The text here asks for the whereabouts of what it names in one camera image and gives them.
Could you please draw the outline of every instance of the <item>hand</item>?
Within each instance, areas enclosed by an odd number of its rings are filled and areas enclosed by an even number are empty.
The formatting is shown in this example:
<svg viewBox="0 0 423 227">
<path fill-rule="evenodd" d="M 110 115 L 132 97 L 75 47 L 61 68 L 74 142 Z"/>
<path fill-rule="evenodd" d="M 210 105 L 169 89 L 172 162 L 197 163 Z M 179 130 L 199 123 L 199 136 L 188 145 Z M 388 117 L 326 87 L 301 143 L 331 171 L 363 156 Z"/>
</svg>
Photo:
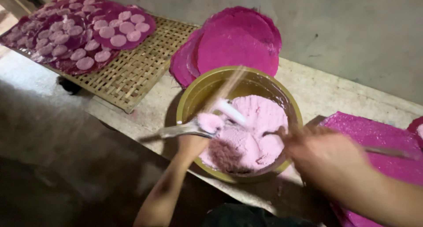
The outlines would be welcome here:
<svg viewBox="0 0 423 227">
<path fill-rule="evenodd" d="M 279 131 L 279 135 L 284 153 L 300 174 L 336 198 L 366 186 L 377 174 L 359 144 L 328 128 L 290 129 L 288 134 Z"/>
<path fill-rule="evenodd" d="M 192 163 L 209 145 L 210 139 L 198 135 L 179 136 L 179 150 L 177 155 Z"/>
</svg>

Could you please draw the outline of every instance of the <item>bamboo tray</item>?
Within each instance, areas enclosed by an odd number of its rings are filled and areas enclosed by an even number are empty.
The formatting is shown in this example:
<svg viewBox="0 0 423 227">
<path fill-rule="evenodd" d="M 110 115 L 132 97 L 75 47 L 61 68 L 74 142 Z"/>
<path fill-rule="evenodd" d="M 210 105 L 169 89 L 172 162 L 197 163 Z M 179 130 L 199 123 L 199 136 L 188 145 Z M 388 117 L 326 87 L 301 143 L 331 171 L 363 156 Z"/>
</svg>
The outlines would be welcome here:
<svg viewBox="0 0 423 227">
<path fill-rule="evenodd" d="M 171 56 L 197 25 L 152 15 L 156 30 L 133 50 L 123 50 L 102 71 L 69 75 L 44 65 L 71 82 L 131 113 L 169 69 Z M 30 57 L 25 49 L 14 49 Z"/>
</svg>

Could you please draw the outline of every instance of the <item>pink rice flour mixture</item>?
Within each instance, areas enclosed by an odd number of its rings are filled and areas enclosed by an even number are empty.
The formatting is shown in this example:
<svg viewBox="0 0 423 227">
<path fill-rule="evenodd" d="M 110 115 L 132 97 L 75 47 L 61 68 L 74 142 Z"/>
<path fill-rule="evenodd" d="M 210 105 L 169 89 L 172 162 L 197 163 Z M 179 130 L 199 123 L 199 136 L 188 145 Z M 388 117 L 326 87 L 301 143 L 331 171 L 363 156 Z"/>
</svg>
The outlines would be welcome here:
<svg viewBox="0 0 423 227">
<path fill-rule="evenodd" d="M 247 119 L 247 127 L 232 124 L 224 115 L 201 113 L 200 127 L 217 135 L 200 154 L 204 164 L 227 173 L 256 172 L 275 161 L 283 150 L 277 135 L 266 135 L 280 126 L 288 129 L 288 117 L 281 106 L 272 100 L 250 95 L 237 97 L 231 105 Z"/>
</svg>

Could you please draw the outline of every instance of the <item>gray wall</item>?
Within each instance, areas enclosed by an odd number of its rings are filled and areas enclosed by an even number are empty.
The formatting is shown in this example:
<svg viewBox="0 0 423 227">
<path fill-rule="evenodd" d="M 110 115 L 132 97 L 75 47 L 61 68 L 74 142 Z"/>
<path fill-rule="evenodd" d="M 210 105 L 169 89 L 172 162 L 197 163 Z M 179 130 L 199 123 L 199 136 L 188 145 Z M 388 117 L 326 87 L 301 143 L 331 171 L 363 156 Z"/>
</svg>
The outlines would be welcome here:
<svg viewBox="0 0 423 227">
<path fill-rule="evenodd" d="M 423 0 L 115 0 L 201 24 L 256 7 L 282 36 L 280 56 L 423 105 Z"/>
</svg>

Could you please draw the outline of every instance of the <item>bowl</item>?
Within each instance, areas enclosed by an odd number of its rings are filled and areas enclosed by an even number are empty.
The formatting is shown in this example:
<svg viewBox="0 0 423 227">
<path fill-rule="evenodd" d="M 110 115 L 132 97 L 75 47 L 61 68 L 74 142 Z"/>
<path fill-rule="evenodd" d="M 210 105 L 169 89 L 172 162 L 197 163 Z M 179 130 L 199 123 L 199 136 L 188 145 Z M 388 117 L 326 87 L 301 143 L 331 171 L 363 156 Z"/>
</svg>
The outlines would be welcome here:
<svg viewBox="0 0 423 227">
<path fill-rule="evenodd" d="M 188 86 L 181 97 L 176 112 L 176 120 L 185 124 L 201 111 L 207 101 L 230 77 L 238 66 L 229 66 L 213 69 L 204 73 Z M 289 91 L 275 78 L 253 68 L 246 68 L 246 76 L 239 85 L 228 95 L 228 99 L 258 95 L 270 99 L 283 107 L 288 116 L 288 126 L 302 127 L 302 118 L 298 105 Z M 230 174 L 214 170 L 203 164 L 200 158 L 194 161 L 210 175 L 226 182 L 258 182 L 281 173 L 289 166 L 289 161 L 280 155 L 274 163 L 267 167 L 248 174 Z"/>
</svg>

